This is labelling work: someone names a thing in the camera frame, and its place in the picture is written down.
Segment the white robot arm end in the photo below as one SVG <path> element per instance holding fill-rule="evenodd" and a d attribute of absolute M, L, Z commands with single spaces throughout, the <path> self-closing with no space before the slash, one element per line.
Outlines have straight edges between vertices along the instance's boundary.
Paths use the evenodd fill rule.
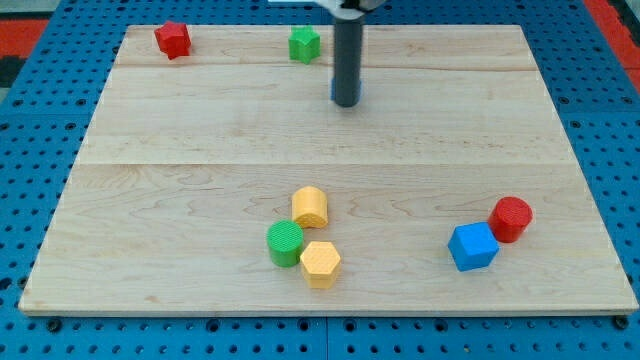
<path fill-rule="evenodd" d="M 385 2 L 386 0 L 268 0 L 270 5 L 317 5 L 340 20 L 359 19 Z"/>

